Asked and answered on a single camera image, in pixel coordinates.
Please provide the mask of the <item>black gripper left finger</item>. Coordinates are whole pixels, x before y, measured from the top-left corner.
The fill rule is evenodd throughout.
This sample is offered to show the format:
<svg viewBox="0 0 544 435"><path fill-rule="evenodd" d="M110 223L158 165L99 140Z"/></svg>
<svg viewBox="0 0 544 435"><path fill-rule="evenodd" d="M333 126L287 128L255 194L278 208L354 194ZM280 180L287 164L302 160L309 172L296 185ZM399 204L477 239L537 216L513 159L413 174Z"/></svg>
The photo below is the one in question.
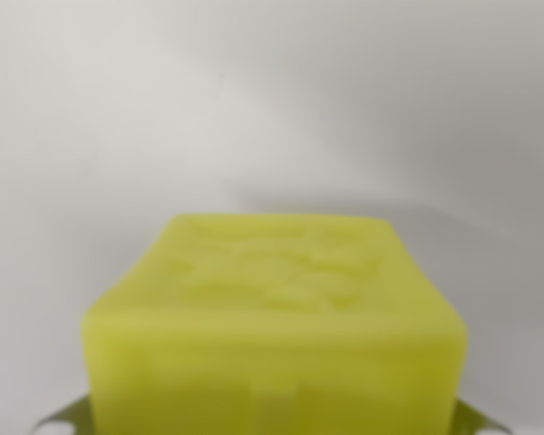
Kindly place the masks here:
<svg viewBox="0 0 544 435"><path fill-rule="evenodd" d="M95 428L90 397L84 395L54 413L41 418L30 429L30 433L93 435Z"/></svg>

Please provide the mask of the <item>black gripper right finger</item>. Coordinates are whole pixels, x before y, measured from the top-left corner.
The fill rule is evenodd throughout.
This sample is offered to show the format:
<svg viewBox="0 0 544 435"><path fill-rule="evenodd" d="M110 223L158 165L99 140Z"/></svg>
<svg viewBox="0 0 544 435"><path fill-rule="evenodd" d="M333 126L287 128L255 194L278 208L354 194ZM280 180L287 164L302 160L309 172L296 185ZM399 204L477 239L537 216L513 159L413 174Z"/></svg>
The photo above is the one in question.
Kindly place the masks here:
<svg viewBox="0 0 544 435"><path fill-rule="evenodd" d="M456 402L452 420L452 433L458 435L482 434L484 431L497 434L511 434L503 423L484 414L465 401Z"/></svg>

